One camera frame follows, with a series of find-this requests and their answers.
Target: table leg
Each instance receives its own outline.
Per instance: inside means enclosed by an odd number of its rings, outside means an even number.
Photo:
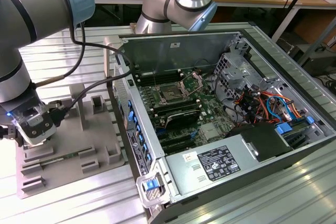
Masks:
[[[290,12],[286,16],[286,18],[282,21],[281,25],[278,27],[276,32],[273,34],[272,40],[274,42],[277,42],[277,40],[280,38],[281,34],[285,31],[285,29],[287,28],[289,23],[293,20],[293,18],[295,17],[295,15],[296,15],[296,13],[298,12],[299,9],[300,9],[300,7],[295,6],[295,7],[293,7],[292,10],[290,10]]]

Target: blue latch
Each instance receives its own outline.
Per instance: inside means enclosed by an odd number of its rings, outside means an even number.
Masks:
[[[152,157],[151,157],[151,154],[147,154],[147,161],[148,163],[150,164],[152,162]]]
[[[143,142],[144,142],[145,139],[143,138],[142,134],[139,135],[139,139],[140,139],[140,144],[143,144]]]
[[[284,134],[286,132],[289,132],[292,130],[292,127],[288,124],[288,123],[281,123],[278,124],[278,126],[276,127],[276,130],[280,133],[280,134]]]
[[[311,116],[308,116],[308,117],[307,117],[307,122],[308,122],[309,124],[312,124],[312,123],[315,122],[315,120],[314,120],[314,118],[312,118]]]
[[[152,179],[152,180],[148,180],[145,184],[144,184],[144,188],[146,191],[150,191],[150,190],[154,190],[159,188],[159,182],[157,179]]]
[[[143,147],[142,147],[142,151],[146,154],[146,152],[148,151],[148,147],[146,144],[143,144]]]
[[[134,111],[132,110],[130,114],[128,115],[128,121],[132,121],[134,117]]]

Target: metal frame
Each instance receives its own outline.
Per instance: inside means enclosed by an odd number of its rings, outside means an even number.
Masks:
[[[260,53],[260,56],[265,60],[266,63],[270,65],[273,70],[283,78],[289,87],[295,88],[295,91],[303,98],[309,105],[312,111],[316,111],[318,117],[322,117],[327,124],[330,124],[332,128],[336,129],[336,120],[320,105],[316,100],[303,88],[301,85],[290,75],[287,71],[247,32],[245,29],[225,29],[225,30],[211,30],[204,32],[194,32],[191,34],[202,35],[202,34],[218,34],[218,33],[241,33],[243,37],[247,39],[249,44],[255,48],[256,52]],[[175,32],[174,36],[183,36],[186,33],[183,31]],[[122,39],[131,40],[131,37],[152,37],[153,35],[126,35],[121,36]],[[184,195],[171,196],[171,202],[176,202],[176,204],[159,212],[158,215],[154,215],[154,218],[150,219],[151,223],[162,223],[168,221],[172,218],[177,217],[183,212],[192,210],[195,207],[201,206],[211,200],[217,199],[219,196],[223,196],[230,192],[233,192],[243,186],[245,186],[246,181],[252,183],[265,176],[272,174],[276,170],[281,170],[288,166],[293,165],[295,162],[301,160],[310,153],[316,151],[322,146],[332,142],[336,138],[336,135],[331,137],[326,137],[322,140],[316,141],[306,147],[301,147],[294,150],[288,154],[276,157],[272,160],[266,161],[263,164],[258,165],[258,167],[247,170],[240,175],[232,174],[230,179],[222,179],[221,181],[214,182],[203,188],[197,189],[193,192],[186,193]]]

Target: warning label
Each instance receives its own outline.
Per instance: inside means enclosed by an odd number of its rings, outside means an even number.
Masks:
[[[240,170],[226,145],[197,156],[211,181],[216,181]]]

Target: blue cable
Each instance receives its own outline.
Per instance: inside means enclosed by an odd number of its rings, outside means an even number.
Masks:
[[[191,139],[195,138],[197,133],[198,133],[198,128],[196,129],[196,131],[194,131],[190,134]]]
[[[277,98],[277,99],[279,99],[279,100],[285,105],[285,108],[286,108],[288,114],[290,115],[290,117],[291,117],[293,120],[296,119],[296,116],[290,111],[290,109],[288,108],[287,103],[285,102],[285,100],[284,100],[283,98],[281,98],[281,97],[277,97],[277,96],[272,96],[272,97],[270,97],[270,98],[267,99],[266,106],[267,106],[267,110],[268,110],[268,112],[269,112],[270,114],[272,114],[273,116],[275,116],[276,118],[278,118],[278,119],[280,120],[280,122],[282,122],[281,117],[278,116],[277,114],[274,114],[274,113],[271,111],[271,109],[270,109],[269,101],[270,101],[271,98]]]

